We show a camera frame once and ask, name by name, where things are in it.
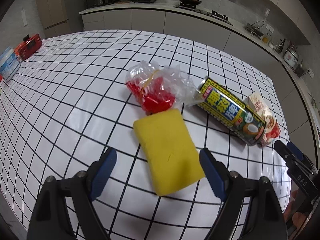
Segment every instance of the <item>faucet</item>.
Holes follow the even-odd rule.
[[[257,27],[257,29],[260,30],[260,28],[263,27],[263,25],[264,25],[264,23],[265,23],[263,20],[256,21],[256,22],[253,23],[251,26],[254,27],[254,25],[255,25],[256,23],[258,23],[258,22],[263,22],[263,24],[262,24],[260,27],[259,27],[259,26]]]

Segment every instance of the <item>blue gripper pad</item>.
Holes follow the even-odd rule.
[[[206,153],[204,149],[200,151],[199,160],[204,174],[207,177],[207,180],[209,181],[209,184],[213,190],[214,195],[224,202],[227,199],[227,194],[225,192],[225,184],[213,164],[213,162],[217,163],[217,161],[212,156],[209,150],[207,150]]]
[[[288,142],[287,147],[290,151],[292,151],[292,153],[297,157],[299,161],[303,161],[303,153],[299,150],[297,146],[294,145],[294,143]]]
[[[117,161],[117,152],[115,149],[111,149],[110,151],[106,151],[105,155],[102,156],[98,162],[101,162],[103,157],[105,157],[105,160],[103,163],[100,164],[100,168],[98,169],[92,184],[91,184],[91,192],[90,192],[90,199],[91,201],[94,201],[97,197],[99,197],[110,177],[110,174],[116,165]]]

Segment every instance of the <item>bottle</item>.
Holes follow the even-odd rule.
[[[267,44],[268,41],[269,41],[269,39],[270,39],[270,37],[271,37],[271,35],[270,35],[269,33],[267,33],[267,34],[263,37],[262,41],[263,41],[265,44]]]
[[[284,43],[285,43],[285,39],[279,44],[279,47],[278,47],[279,53],[282,52],[283,47],[284,47]]]

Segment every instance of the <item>blue label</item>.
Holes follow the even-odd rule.
[[[12,53],[10,57],[0,67],[0,75],[7,81],[8,78],[17,70],[20,61],[15,53]]]
[[[240,110],[240,107],[235,105],[225,95],[212,87],[209,96],[205,100],[210,106],[215,108],[225,118],[232,121]]]

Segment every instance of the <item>pot lid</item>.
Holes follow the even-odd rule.
[[[293,50],[293,49],[291,49],[291,48],[288,48],[288,51],[289,51],[296,59],[299,58],[299,54],[298,54],[295,50]]]

